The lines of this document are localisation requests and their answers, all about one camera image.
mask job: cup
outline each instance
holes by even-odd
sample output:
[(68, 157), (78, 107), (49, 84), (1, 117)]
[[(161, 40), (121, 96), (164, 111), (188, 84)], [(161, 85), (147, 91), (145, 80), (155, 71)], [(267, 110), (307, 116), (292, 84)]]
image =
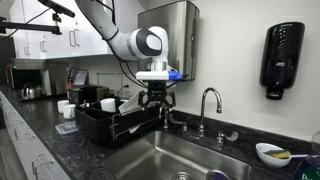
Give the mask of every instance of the cup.
[(63, 117), (65, 119), (71, 119), (71, 118), (74, 118), (74, 108), (76, 107), (75, 104), (68, 104), (68, 105), (65, 105), (63, 107)]
[(100, 104), (103, 111), (116, 112), (116, 100), (114, 98), (103, 99)]
[(59, 113), (63, 113), (63, 107), (67, 104), (70, 104), (69, 100), (61, 100), (58, 101), (58, 111)]

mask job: countertop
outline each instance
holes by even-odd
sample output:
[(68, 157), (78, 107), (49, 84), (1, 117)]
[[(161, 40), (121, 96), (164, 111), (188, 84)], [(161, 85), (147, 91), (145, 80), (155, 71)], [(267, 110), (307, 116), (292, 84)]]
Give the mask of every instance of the countertop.
[[(74, 120), (65, 120), (63, 115), (58, 113), (57, 101), (61, 98), (19, 103), (20, 91), (15, 91), (8, 86), (0, 86), (0, 91), (33, 129), (71, 179), (82, 180), (93, 179), (93, 177), (96, 179), (102, 169), (103, 159), (117, 151), (117, 149), (112, 150), (107, 146), (92, 142), (79, 131), (68, 135), (59, 134), (55, 129), (56, 125)], [(191, 127), (199, 120), (198, 116), (178, 111), (174, 112), (174, 116), (178, 120), (186, 119)], [(215, 150), (251, 165), (259, 173), (259, 180), (291, 180), (302, 159), (292, 159), (289, 165), (283, 168), (271, 168), (260, 161), (256, 155), (255, 144), (259, 142), (275, 144), (289, 149), (292, 154), (308, 154), (312, 149), (310, 142), (217, 120), (205, 119), (205, 127), (208, 128), (209, 133), (206, 134), (208, 137), (216, 137), (215, 133), (219, 131), (227, 135), (230, 135), (232, 131), (237, 131), (239, 133), (237, 141), (227, 142), (222, 149)], [(182, 136), (181, 131), (177, 128), (169, 129), (169, 133), (178, 137)]]

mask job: black soap dispenser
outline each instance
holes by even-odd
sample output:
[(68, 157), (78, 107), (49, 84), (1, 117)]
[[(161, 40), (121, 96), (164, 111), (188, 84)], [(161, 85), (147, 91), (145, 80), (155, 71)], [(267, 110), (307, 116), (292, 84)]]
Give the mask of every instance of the black soap dispenser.
[(260, 84), (267, 87), (268, 99), (282, 99), (283, 89), (293, 86), (304, 29), (300, 22), (281, 23), (268, 29), (260, 74)]

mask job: black dish rack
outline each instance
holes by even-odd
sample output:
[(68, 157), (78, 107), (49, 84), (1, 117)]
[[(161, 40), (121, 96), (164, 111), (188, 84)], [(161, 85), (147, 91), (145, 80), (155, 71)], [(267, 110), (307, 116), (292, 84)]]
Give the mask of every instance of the black dish rack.
[(90, 109), (75, 109), (77, 128), (97, 144), (107, 144), (111, 148), (122, 145), (128, 139), (160, 125), (159, 106), (121, 113), (102, 111), (100, 103)]

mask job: sink basin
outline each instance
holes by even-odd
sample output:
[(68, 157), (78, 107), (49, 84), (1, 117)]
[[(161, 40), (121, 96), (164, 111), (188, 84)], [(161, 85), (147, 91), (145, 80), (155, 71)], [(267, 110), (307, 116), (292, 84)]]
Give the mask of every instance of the sink basin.
[(250, 165), (156, 131), (106, 158), (102, 165), (119, 180), (206, 180), (220, 170), (230, 180), (250, 180)]

